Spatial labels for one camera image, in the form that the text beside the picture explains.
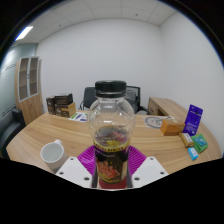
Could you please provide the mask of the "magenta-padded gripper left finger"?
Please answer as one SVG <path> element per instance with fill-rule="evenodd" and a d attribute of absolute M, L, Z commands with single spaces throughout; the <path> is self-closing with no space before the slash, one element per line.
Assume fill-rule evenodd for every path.
<path fill-rule="evenodd" d="M 98 177 L 94 146 L 88 147 L 78 157 L 69 157 L 56 175 L 84 188 L 96 188 Z"/>

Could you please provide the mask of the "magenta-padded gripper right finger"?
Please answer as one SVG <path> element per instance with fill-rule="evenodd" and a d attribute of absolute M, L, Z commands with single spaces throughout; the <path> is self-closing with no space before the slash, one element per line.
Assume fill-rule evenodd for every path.
<path fill-rule="evenodd" d="M 154 157 L 146 157 L 133 146 L 129 147 L 127 187 L 140 188 L 168 175 L 159 161 Z"/>

